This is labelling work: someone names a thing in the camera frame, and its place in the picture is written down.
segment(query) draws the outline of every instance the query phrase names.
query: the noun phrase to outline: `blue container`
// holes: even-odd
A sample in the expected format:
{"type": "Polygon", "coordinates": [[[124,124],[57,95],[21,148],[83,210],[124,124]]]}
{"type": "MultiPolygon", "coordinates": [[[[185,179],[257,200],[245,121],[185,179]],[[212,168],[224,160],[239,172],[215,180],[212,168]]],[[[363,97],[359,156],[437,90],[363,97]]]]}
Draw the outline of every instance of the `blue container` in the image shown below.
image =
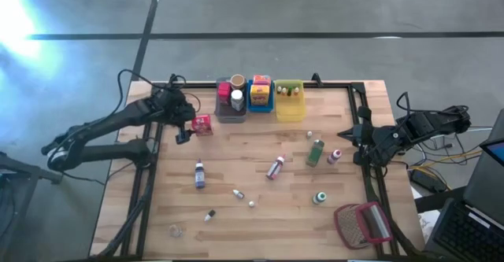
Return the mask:
{"type": "MultiPolygon", "coordinates": [[[[246,92],[250,94],[250,86],[253,85],[253,80],[250,79],[246,85],[246,92]]],[[[273,96],[275,95],[275,83],[272,81],[271,82],[271,87],[269,88],[269,98],[268,98],[268,105],[251,105],[250,103],[250,96],[247,96],[246,98],[246,107],[249,109],[250,112],[252,113],[270,113],[273,111],[273,96]]]]}

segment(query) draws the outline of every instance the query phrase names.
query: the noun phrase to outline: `laptop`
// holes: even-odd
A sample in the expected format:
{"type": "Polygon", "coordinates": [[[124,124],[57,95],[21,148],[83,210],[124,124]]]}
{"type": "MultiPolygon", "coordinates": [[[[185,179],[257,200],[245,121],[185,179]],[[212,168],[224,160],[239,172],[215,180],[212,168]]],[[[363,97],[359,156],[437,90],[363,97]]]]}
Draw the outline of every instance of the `laptop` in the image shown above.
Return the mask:
{"type": "Polygon", "coordinates": [[[425,250],[460,261],[504,261],[504,109],[461,201],[446,201],[425,250]]]}

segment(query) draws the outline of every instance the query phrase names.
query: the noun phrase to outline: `plastic bin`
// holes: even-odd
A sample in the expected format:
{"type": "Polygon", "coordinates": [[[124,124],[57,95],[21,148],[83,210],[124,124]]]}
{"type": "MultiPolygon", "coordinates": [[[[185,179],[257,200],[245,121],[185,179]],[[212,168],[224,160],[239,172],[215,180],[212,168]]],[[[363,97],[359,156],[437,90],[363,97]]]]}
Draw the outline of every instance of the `plastic bin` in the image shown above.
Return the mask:
{"type": "MultiPolygon", "coordinates": [[[[219,84],[222,82],[229,82],[231,77],[222,77],[216,80],[217,88],[219,84]]],[[[247,96],[247,86],[244,86],[242,89],[244,102],[248,101],[247,96]]],[[[239,112],[231,107],[231,105],[223,105],[219,101],[219,96],[217,95],[217,91],[215,92],[215,116],[217,120],[219,120],[222,124],[241,124],[245,122],[246,119],[246,105],[243,106],[239,112]]]]}
{"type": "MultiPolygon", "coordinates": [[[[246,90],[250,92],[250,86],[252,86],[253,80],[249,80],[247,85],[246,85],[246,90]]],[[[271,82],[271,87],[269,88],[269,98],[268,98],[268,105],[252,105],[250,103],[250,96],[247,96],[246,100],[246,107],[251,111],[252,113],[270,113],[273,111],[273,102],[274,102],[274,96],[275,95],[275,83],[272,81],[271,82]]]]}
{"type": "Polygon", "coordinates": [[[305,91],[302,80],[275,80],[275,86],[299,88],[299,95],[283,96],[275,98],[276,118],[280,122],[299,122],[306,116],[305,91]]]}

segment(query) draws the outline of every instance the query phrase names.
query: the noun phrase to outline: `yellow basket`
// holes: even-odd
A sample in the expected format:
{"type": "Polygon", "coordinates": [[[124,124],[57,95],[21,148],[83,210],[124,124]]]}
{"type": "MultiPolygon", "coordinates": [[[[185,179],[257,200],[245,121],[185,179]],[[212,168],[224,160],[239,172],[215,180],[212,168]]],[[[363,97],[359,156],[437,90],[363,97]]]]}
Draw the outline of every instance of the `yellow basket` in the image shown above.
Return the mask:
{"type": "Polygon", "coordinates": [[[292,87],[299,88],[298,96],[275,96],[276,118],[280,122],[299,122],[306,116],[305,91],[302,87],[302,80],[275,80],[275,88],[292,87]]]}

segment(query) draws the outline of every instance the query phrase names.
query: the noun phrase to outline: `green bottle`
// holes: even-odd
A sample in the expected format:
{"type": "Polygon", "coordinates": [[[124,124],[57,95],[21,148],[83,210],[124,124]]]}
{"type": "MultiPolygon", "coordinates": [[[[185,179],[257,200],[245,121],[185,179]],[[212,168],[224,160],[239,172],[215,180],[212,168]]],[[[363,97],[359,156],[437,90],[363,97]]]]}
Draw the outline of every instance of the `green bottle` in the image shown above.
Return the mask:
{"type": "Polygon", "coordinates": [[[309,152],[308,159],[306,159],[306,164],[314,168],[322,156],[323,149],[324,142],[319,139],[315,140],[315,142],[313,142],[312,150],[309,152]]]}

